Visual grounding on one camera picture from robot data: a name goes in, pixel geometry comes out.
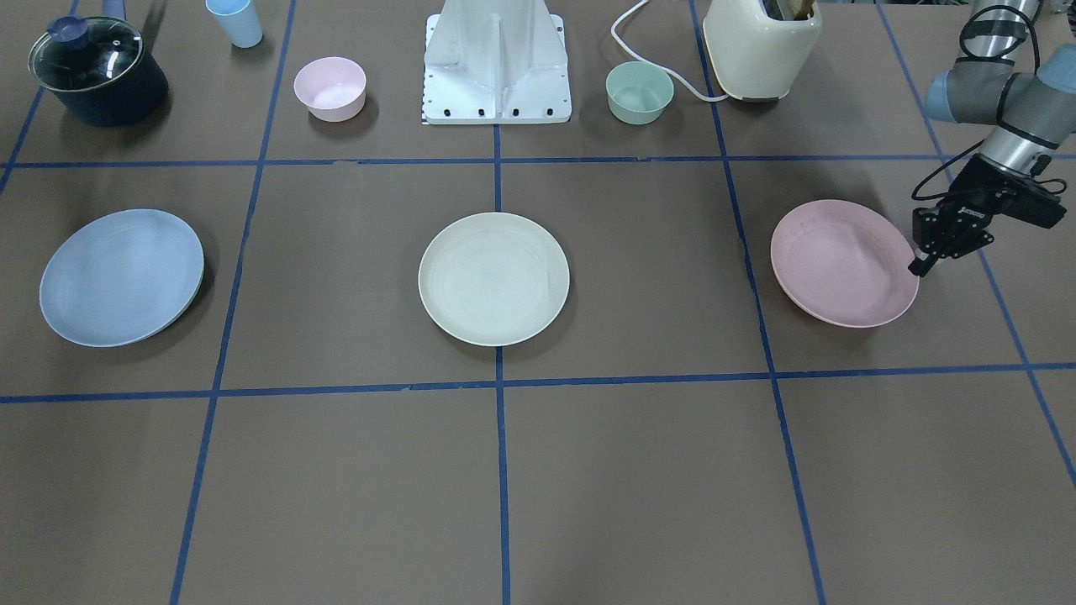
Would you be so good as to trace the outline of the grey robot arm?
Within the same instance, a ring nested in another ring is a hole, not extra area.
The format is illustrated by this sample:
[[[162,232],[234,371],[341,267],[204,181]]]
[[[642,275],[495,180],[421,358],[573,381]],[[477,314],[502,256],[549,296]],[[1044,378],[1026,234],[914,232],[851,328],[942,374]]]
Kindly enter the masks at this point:
[[[931,81],[931,119],[988,125],[990,133],[958,155],[963,167],[942,194],[914,189],[910,273],[992,244],[992,219],[1052,229],[1065,217],[1060,191],[1040,180],[1075,126],[1073,45],[1042,58],[1039,1],[973,1],[958,34],[952,69]]]

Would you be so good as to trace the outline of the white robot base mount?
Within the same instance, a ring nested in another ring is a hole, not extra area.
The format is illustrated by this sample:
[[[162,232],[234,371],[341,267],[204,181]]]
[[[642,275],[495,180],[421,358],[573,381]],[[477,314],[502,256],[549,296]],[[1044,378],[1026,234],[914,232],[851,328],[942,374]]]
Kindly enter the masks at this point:
[[[546,1],[445,1],[424,28],[427,125],[572,117],[565,24]]]

